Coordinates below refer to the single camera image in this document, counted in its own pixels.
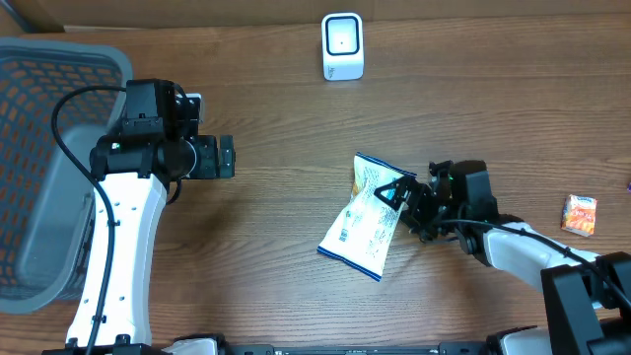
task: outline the orange and white package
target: orange and white package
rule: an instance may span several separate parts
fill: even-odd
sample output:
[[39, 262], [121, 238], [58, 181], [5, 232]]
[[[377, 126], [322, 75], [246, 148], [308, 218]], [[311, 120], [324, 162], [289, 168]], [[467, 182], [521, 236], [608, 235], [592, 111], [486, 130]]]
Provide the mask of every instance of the orange and white package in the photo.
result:
[[596, 225], [596, 199], [569, 195], [565, 199], [561, 229], [589, 237]]

